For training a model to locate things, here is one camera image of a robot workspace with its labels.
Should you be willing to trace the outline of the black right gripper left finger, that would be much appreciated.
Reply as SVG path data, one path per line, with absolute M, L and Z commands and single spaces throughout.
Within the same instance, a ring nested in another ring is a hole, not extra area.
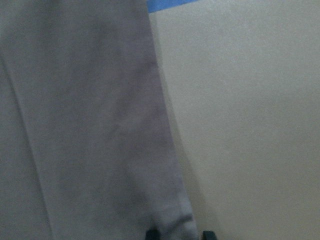
M 150 229 L 145 233 L 145 240 L 159 240 L 159 231 Z

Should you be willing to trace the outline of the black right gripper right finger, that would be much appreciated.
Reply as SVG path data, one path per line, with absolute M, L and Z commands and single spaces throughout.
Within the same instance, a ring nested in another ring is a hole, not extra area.
M 214 231 L 203 231 L 202 240 L 216 240 L 216 234 Z

